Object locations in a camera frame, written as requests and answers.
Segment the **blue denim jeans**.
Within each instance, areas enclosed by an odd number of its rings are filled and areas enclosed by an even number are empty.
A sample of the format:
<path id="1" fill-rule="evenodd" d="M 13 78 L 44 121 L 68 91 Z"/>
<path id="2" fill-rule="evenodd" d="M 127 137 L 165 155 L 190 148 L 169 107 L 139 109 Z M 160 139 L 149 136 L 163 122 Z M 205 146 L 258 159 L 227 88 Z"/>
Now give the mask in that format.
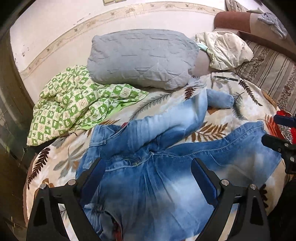
<path id="1" fill-rule="evenodd" d="M 264 125 L 250 122 L 210 142 L 182 143 L 203 124 L 207 108 L 231 108 L 231 95 L 202 89 L 162 114 L 125 126 L 98 125 L 80 160 L 77 176 L 96 159 L 105 165 L 90 177 L 83 209 L 102 240 L 184 240 L 199 234 L 213 212 L 191 172 L 199 158 L 221 179 L 261 186 L 280 162 L 265 147 Z"/>

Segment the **striped beige brown sofa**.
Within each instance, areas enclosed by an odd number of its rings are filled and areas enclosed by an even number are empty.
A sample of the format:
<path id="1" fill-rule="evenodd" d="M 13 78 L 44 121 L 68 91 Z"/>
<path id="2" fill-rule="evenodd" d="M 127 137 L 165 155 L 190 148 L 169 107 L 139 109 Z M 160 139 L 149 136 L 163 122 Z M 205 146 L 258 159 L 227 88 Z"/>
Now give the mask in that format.
<path id="1" fill-rule="evenodd" d="M 295 113 L 295 44 L 281 39 L 258 19 L 258 14 L 223 11 L 214 19 L 215 30 L 229 30 L 243 39 L 254 58 L 235 73 L 265 90 L 279 108 Z"/>

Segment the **beige leaf print blanket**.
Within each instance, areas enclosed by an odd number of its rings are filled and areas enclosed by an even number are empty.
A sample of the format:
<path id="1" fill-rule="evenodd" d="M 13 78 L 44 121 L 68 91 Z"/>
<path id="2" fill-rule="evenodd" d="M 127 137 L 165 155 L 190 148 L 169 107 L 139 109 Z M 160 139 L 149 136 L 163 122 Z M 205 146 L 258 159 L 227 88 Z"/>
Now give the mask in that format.
<path id="1" fill-rule="evenodd" d="M 232 94 L 237 103 L 234 109 L 209 108 L 204 123 L 195 133 L 183 139 L 184 143 L 197 143 L 219 140 L 247 121 L 263 121 L 264 129 L 271 135 L 282 134 L 284 129 L 278 127 L 273 116 L 277 109 L 266 92 L 260 90 L 251 82 L 244 80 L 253 95 L 262 104 L 258 106 L 246 90 L 235 81 L 223 81 L 214 73 L 202 77 L 209 88 L 222 90 Z M 184 89 L 166 93 L 158 89 L 149 90 L 149 95 L 140 102 L 113 113 L 101 122 L 103 125 L 122 125 L 129 120 L 137 120 L 145 116 L 164 112 L 166 109 L 194 96 L 198 88 L 192 85 Z M 50 187 L 61 186 L 74 178 L 78 162 L 85 153 L 93 130 L 76 130 L 67 137 L 57 138 L 53 144 L 46 147 L 31 163 L 31 170 L 23 191 L 24 218 L 29 220 L 37 188 L 45 183 Z"/>

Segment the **black pen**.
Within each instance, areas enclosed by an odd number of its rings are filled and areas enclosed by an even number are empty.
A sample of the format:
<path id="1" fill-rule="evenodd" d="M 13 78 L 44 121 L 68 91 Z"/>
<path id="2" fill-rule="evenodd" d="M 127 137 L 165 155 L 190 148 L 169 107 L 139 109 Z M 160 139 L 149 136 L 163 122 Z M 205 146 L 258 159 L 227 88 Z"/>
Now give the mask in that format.
<path id="1" fill-rule="evenodd" d="M 226 77 L 226 76 L 217 76 L 217 75 L 215 75 L 214 77 L 215 77 L 215 78 L 220 78 L 220 79 L 225 79 L 225 80 L 236 81 L 236 82 L 239 81 L 239 79 L 232 78 L 232 77 Z"/>

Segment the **grey cloth on sofa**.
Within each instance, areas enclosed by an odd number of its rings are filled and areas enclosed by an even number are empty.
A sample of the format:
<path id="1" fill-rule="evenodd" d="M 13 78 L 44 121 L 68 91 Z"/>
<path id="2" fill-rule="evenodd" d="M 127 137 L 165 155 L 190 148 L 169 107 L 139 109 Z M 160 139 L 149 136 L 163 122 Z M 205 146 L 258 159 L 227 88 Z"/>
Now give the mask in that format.
<path id="1" fill-rule="evenodd" d="M 259 21 L 262 21 L 266 25 L 269 25 L 270 29 L 276 33 L 281 39 L 286 39 L 288 32 L 281 21 L 272 13 L 263 13 L 257 17 Z"/>

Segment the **green white patterned blanket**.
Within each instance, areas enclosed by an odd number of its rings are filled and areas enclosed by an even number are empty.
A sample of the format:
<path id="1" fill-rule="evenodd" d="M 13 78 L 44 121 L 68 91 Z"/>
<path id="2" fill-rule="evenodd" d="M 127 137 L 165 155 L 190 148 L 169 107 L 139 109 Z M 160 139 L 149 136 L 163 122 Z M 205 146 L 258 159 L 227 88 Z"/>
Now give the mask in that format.
<path id="1" fill-rule="evenodd" d="M 28 146 L 89 130 L 111 114 L 143 100 L 148 92 L 124 84 L 98 84 L 84 65 L 68 67 L 42 89 L 33 108 Z"/>

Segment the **dark wooden wardrobe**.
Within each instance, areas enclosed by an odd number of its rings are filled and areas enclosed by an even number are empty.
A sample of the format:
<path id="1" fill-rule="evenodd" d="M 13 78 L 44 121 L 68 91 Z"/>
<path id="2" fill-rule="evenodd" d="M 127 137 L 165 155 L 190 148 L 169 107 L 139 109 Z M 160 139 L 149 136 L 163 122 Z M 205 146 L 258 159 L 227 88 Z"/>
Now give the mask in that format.
<path id="1" fill-rule="evenodd" d="M 26 149 L 31 111 L 6 32 L 1 36 L 1 216 L 17 230 L 26 226 L 23 188 L 31 159 Z"/>

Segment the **grey quilted pillow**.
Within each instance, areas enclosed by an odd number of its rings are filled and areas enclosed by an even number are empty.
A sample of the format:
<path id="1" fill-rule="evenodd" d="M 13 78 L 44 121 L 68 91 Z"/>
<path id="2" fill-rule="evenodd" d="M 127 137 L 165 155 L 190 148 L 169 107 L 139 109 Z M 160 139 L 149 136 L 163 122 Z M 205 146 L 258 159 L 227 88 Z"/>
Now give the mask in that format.
<path id="1" fill-rule="evenodd" d="M 175 90 L 187 85 L 199 48 L 184 34 L 171 30 L 124 30 L 92 39 L 87 69 L 100 84 Z"/>

